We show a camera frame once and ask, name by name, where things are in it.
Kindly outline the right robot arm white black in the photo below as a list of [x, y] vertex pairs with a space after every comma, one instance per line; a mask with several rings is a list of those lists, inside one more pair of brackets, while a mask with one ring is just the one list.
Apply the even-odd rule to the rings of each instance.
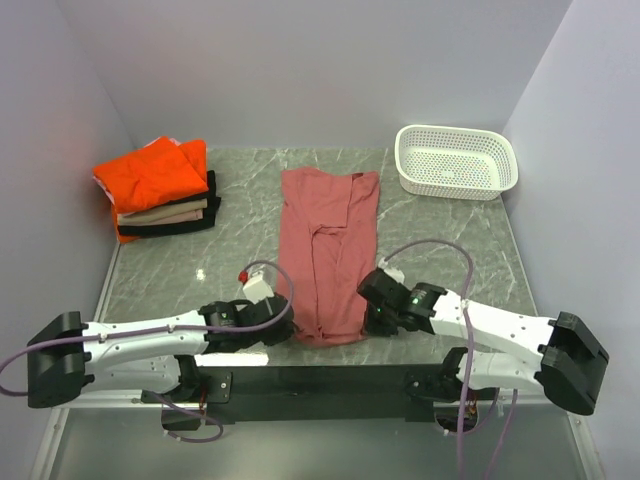
[[609, 354], [579, 316], [517, 314], [424, 282], [408, 289], [380, 268], [361, 281], [357, 292], [367, 302], [365, 325], [375, 335], [422, 331], [472, 340], [483, 348], [447, 354], [438, 377], [447, 397], [460, 399], [471, 389], [528, 390], [566, 411], [594, 413]]

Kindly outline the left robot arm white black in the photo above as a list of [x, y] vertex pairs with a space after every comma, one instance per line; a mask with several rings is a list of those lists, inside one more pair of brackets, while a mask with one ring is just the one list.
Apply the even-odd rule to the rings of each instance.
[[28, 405], [53, 408], [107, 390], [146, 390], [186, 402], [203, 383], [196, 356], [281, 343], [293, 335], [293, 319], [291, 302], [279, 294], [122, 324], [63, 313], [28, 343]]

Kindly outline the pink red t shirt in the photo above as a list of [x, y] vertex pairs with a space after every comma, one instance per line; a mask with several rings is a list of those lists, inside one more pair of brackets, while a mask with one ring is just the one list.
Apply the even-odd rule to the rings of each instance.
[[296, 338], [315, 347], [363, 338], [357, 293], [375, 268], [380, 179], [302, 167], [281, 173], [278, 264], [294, 285]]

